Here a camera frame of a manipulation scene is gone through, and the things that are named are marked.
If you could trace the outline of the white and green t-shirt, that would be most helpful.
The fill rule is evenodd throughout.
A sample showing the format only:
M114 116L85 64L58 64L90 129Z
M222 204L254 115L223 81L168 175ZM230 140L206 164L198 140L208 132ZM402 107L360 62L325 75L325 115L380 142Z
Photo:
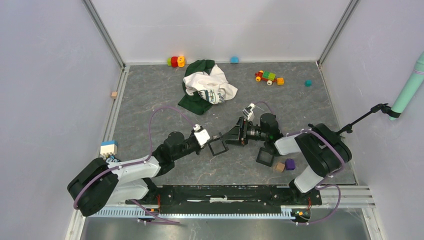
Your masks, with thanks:
M182 89L184 96L177 105L199 116L213 105L232 100L238 92L211 59L196 60L186 68Z

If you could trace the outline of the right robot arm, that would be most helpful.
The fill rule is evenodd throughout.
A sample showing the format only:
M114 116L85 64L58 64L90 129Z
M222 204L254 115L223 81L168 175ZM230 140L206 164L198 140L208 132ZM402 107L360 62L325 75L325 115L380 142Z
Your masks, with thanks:
M308 129L284 135L272 113L262 114L258 125L240 117L220 139L226 144L242 147L249 141L262 141L264 146L259 149L256 161L268 167L272 166L275 157L301 153L307 167L289 183L288 191L289 199L295 204L306 201L312 189L318 189L324 179L343 170L352 159L352 153L340 134L325 124L311 124Z

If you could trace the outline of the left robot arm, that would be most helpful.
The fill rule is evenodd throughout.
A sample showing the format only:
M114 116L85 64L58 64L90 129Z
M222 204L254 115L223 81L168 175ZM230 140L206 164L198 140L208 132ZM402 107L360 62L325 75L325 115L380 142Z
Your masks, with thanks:
M76 209L88 217L104 206L127 200L153 203L157 198L152 178L162 176L175 167L175 161L191 153L200 154L207 143L218 140L206 130L192 131L188 138L179 131L171 132L151 155L142 158L106 162L93 159L67 186Z

